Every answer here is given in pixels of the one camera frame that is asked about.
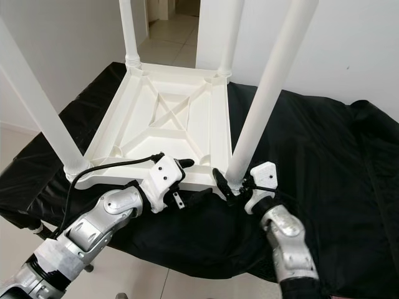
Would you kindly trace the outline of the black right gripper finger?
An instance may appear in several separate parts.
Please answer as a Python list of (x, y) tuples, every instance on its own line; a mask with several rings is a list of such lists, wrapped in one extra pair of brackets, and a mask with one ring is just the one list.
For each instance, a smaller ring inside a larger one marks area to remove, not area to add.
[(237, 197), (233, 192), (230, 183), (225, 179), (223, 173), (218, 168), (212, 169), (212, 177), (216, 180), (216, 187), (219, 189), (223, 197)]

